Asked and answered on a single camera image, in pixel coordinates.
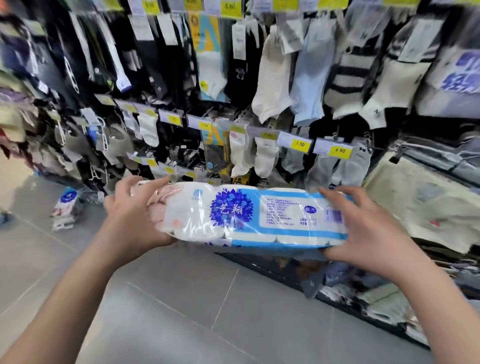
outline floor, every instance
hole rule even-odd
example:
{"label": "floor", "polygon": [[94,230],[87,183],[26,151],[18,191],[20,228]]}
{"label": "floor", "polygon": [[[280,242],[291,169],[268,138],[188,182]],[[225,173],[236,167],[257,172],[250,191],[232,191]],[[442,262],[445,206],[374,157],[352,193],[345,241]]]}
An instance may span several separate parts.
{"label": "floor", "polygon": [[[63,186],[0,157],[0,355],[105,218],[89,205],[51,231]],[[433,363],[432,354],[197,247],[155,249],[117,271],[78,363]]]}

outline forearm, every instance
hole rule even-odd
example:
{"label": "forearm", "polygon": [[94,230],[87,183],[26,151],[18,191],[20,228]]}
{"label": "forearm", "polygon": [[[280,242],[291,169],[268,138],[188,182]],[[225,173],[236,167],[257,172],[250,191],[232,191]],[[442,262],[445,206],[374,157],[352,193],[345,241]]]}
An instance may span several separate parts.
{"label": "forearm", "polygon": [[1,364],[75,362],[116,268],[98,245],[92,243],[69,268]]}
{"label": "forearm", "polygon": [[439,364],[473,364],[480,357],[480,317],[453,280],[426,259],[397,282]]}

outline person's right hand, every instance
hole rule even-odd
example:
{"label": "person's right hand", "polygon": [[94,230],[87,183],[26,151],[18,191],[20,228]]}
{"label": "person's right hand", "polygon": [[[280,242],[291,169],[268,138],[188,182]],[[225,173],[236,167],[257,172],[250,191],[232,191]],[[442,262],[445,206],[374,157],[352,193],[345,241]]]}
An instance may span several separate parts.
{"label": "person's right hand", "polygon": [[[398,221],[373,202],[361,187],[340,186],[334,191],[319,188],[330,204],[342,212],[348,230],[343,245],[325,249],[330,260],[352,264],[393,282],[428,256],[415,244]],[[344,194],[353,197],[349,201]]]}

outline barcode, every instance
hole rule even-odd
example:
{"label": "barcode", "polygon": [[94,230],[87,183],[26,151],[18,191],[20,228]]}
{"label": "barcode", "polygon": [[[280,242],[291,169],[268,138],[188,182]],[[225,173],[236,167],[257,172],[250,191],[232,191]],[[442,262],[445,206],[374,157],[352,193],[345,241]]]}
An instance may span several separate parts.
{"label": "barcode", "polygon": [[343,217],[340,210],[326,210],[325,211],[325,221],[326,222],[335,222],[337,224],[343,224]]}

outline purple flower design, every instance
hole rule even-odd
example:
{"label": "purple flower design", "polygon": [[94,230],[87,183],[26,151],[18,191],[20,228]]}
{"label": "purple flower design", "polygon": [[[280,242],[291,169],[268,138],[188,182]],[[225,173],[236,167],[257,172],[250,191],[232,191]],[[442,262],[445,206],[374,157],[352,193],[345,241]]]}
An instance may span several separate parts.
{"label": "purple flower design", "polygon": [[241,189],[229,191],[224,188],[215,196],[210,206],[212,212],[210,219],[214,226],[233,226],[243,229],[246,222],[251,221],[253,214],[252,201],[247,195],[242,194]]}

